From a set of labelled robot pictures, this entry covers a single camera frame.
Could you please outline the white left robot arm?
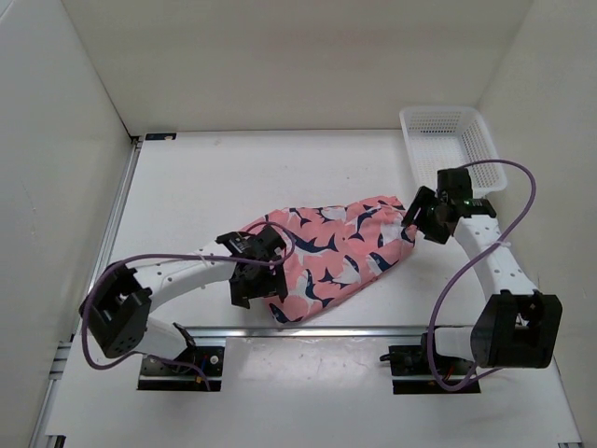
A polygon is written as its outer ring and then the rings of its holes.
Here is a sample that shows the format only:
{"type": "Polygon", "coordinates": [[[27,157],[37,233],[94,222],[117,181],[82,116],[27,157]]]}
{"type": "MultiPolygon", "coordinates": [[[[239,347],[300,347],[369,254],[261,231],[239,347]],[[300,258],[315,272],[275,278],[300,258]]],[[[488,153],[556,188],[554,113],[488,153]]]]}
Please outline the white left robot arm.
{"type": "Polygon", "coordinates": [[[192,369],[196,345],[187,329],[153,313],[195,289],[226,282],[232,305],[287,295],[284,264],[296,240],[273,222],[222,234],[189,254],[144,254],[109,265],[79,308],[83,338],[94,338],[108,365],[143,355],[175,373],[192,369]]]}

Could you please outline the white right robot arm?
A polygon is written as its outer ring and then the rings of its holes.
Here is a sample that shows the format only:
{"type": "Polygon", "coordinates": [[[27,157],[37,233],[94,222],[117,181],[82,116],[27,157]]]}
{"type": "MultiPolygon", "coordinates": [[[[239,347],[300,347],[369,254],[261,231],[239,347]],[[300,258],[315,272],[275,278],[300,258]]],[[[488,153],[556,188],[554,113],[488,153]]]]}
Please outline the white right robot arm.
{"type": "Polygon", "coordinates": [[[550,364],[562,304],[557,296],[540,292],[522,271],[493,206],[474,197],[466,168],[438,171],[437,187],[419,188],[403,224],[437,244],[455,239],[486,298],[472,326],[430,324],[426,337],[430,343],[419,350],[425,370],[444,371],[453,358],[481,368],[545,369],[550,364]]]}

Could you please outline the aluminium left rail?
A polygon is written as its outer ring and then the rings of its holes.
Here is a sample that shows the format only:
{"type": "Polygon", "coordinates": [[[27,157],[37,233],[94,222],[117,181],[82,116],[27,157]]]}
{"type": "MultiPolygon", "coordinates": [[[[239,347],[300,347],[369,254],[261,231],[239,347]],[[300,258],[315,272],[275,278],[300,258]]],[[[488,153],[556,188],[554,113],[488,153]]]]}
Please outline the aluminium left rail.
{"type": "Polygon", "coordinates": [[[87,293],[90,292],[95,282],[99,279],[109,260],[113,251],[114,243],[116,241],[116,233],[118,231],[119,222],[122,216],[122,210],[128,190],[132,182],[134,169],[138,161],[140,147],[143,144],[144,137],[136,135],[131,138],[130,147],[126,151],[126,160],[124,167],[120,171],[116,190],[109,196],[109,209],[105,224],[101,227],[101,239],[94,252],[94,258],[91,260],[92,264],[88,275],[85,277],[83,294],[80,296],[84,300],[87,293]]]}

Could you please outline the pink shark print shorts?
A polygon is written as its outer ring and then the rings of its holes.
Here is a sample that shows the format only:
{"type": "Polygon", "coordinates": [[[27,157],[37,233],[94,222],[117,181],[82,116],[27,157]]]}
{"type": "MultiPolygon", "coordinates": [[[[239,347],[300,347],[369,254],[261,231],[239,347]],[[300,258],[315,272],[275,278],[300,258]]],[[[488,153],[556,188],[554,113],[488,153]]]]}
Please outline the pink shark print shorts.
{"type": "Polygon", "coordinates": [[[416,228],[402,225],[405,215],[395,196],[268,213],[265,219],[288,229],[296,245],[284,263],[287,297],[266,300],[275,321],[293,324],[319,315],[407,259],[416,228]]]}

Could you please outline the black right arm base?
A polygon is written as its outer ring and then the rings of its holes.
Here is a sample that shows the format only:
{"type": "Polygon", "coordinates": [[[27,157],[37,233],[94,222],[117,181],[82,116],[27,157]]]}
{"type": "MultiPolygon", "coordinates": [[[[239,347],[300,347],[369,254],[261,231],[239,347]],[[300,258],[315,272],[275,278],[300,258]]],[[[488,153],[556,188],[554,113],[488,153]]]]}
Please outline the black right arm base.
{"type": "MultiPolygon", "coordinates": [[[[458,385],[473,366],[472,362],[457,357],[434,355],[434,360],[437,373],[447,385],[458,385]]],[[[425,343],[389,345],[379,361],[390,368],[392,392],[396,396],[450,394],[429,369],[425,343]]]]}

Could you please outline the white plastic basket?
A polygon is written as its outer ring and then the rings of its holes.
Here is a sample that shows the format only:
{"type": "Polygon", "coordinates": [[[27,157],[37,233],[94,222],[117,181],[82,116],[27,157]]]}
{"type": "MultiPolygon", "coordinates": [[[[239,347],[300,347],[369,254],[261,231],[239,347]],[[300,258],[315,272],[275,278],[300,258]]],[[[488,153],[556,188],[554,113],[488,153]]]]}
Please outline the white plastic basket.
{"type": "Polygon", "coordinates": [[[504,168],[493,160],[498,153],[477,109],[469,106],[409,106],[399,113],[415,185],[437,187],[437,172],[473,161],[470,169],[476,197],[507,186],[504,168]]]}

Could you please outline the aluminium rail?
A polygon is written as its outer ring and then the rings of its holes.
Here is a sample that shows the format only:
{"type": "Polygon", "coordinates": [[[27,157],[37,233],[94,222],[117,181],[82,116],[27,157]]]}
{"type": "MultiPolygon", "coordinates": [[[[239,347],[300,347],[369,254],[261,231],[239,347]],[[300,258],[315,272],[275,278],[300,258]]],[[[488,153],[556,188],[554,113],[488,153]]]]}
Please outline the aluminium rail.
{"type": "Polygon", "coordinates": [[[298,327],[187,327],[188,334],[199,340],[224,340],[227,338],[414,338],[419,341],[427,332],[425,326],[298,326],[298,327]]]}
{"type": "Polygon", "coordinates": [[[136,135],[131,138],[130,147],[126,151],[126,160],[124,167],[120,171],[116,190],[109,196],[109,209],[105,224],[101,227],[101,239],[94,252],[94,258],[91,260],[92,264],[88,275],[85,277],[83,294],[80,296],[84,300],[87,293],[90,292],[95,282],[99,279],[109,260],[113,251],[114,243],[116,241],[116,233],[118,231],[119,222],[122,216],[122,210],[128,190],[132,182],[134,169],[138,161],[140,147],[143,144],[144,137],[136,135]]]}

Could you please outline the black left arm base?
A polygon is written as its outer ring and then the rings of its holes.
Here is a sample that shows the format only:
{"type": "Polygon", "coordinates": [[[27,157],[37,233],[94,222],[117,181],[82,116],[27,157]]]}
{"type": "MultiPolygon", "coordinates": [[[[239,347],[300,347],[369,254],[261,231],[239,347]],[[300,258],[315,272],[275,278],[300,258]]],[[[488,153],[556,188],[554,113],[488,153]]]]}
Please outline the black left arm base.
{"type": "Polygon", "coordinates": [[[196,341],[182,362],[195,368],[168,365],[143,357],[137,389],[140,391],[219,392],[222,386],[226,343],[224,339],[196,341]]]}

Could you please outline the blue corner label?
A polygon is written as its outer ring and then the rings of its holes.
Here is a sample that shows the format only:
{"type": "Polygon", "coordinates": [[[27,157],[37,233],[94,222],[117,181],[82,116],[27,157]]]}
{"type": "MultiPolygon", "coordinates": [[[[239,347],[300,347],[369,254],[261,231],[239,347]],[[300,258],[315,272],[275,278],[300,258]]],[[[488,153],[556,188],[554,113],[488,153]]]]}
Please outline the blue corner label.
{"type": "Polygon", "coordinates": [[[146,141],[172,141],[175,140],[177,133],[147,133],[146,141]]]}

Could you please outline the aluminium front rail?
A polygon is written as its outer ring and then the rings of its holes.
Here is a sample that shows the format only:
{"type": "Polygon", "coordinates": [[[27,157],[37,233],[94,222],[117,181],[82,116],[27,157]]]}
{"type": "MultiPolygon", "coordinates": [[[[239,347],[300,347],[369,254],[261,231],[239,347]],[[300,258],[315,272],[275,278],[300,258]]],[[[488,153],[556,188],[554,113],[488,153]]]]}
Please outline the aluminium front rail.
{"type": "Polygon", "coordinates": [[[298,326],[298,327],[187,327],[188,334],[199,340],[224,340],[227,338],[414,338],[419,341],[427,332],[425,326],[298,326]]]}

